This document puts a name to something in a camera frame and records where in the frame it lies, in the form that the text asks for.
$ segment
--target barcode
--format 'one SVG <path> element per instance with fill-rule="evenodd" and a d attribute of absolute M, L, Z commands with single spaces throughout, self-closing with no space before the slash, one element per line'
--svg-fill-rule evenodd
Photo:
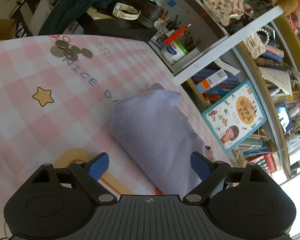
<path fill-rule="evenodd" d="M 226 73 L 224 71 L 217 72 L 217 75 L 218 75 L 219 78 L 225 78 L 226 77 Z"/>

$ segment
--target brown teddy bear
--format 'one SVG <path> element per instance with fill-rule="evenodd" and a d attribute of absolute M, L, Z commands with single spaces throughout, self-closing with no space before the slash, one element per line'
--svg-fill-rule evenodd
<path fill-rule="evenodd" d="M 297 9 L 299 3 L 300 0 L 277 0 L 275 5 L 279 5 L 284 11 L 284 15 L 288 16 Z"/>

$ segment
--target teal book cover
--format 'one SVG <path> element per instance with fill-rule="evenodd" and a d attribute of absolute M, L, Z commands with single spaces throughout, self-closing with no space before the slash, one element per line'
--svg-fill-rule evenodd
<path fill-rule="evenodd" d="M 209 107 L 202 117 L 225 152 L 237 147 L 266 121 L 249 80 Z"/>

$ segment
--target checkered tablecloth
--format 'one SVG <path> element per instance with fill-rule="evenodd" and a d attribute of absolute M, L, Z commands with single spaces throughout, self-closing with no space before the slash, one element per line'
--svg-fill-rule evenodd
<path fill-rule="evenodd" d="M 117 194 L 156 194 L 155 185 L 108 134 L 116 101 L 146 91 L 153 83 L 182 93 L 178 107 L 212 147 L 209 158 L 229 162 L 193 102 L 172 83 L 172 74 L 146 43 L 60 36 L 93 53 L 92 59 L 79 55 L 78 61 L 69 62 L 50 54 L 56 38 L 0 42 L 0 210 L 42 163 L 59 165 L 61 157 L 85 159 L 101 152 L 110 156 L 103 185 Z M 53 103 L 40 106 L 33 98 L 38 87 L 51 90 Z M 68 154 L 78 148 L 84 153 Z"/>

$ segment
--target ridged black surface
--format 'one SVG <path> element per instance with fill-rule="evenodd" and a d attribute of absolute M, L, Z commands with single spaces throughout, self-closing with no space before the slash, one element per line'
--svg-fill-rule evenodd
<path fill-rule="evenodd" d="M 176 196 L 129 196 L 99 207 L 77 232 L 60 240 L 238 240 L 218 229 L 202 208 Z M 286 235 L 276 240 L 289 240 Z"/>

